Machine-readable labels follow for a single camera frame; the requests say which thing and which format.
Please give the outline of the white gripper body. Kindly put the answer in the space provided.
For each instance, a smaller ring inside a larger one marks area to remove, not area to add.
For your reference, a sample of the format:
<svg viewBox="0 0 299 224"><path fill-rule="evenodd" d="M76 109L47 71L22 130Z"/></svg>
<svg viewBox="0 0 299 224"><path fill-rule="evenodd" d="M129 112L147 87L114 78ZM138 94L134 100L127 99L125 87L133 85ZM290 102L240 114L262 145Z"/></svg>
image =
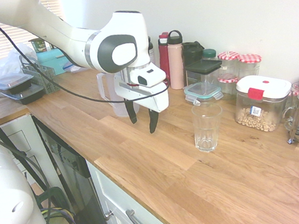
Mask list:
<svg viewBox="0 0 299 224"><path fill-rule="evenodd" d="M169 95L166 84L161 82L152 87L139 85L132 88L122 81L120 75L114 76L115 92L118 96L158 113L164 111L169 106Z"/></svg>

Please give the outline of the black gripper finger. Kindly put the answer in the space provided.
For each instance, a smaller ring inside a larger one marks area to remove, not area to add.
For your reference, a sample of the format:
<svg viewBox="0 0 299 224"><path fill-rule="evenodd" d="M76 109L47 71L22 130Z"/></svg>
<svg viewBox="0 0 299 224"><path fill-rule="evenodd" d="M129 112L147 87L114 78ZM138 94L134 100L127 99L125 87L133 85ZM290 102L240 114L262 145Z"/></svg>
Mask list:
<svg viewBox="0 0 299 224"><path fill-rule="evenodd" d="M155 132L156 126L158 124L159 113L152 109L149 109L149 116L150 116L150 124L149 124L149 131L151 134Z"/></svg>
<svg viewBox="0 0 299 224"><path fill-rule="evenodd" d="M137 122L137 116L136 116L136 112L135 112L135 109L133 106L134 102L132 102L130 100L125 100L124 103L125 103L125 107L126 107L128 116L130 118L130 121L132 122L132 124L135 124Z"/></svg>

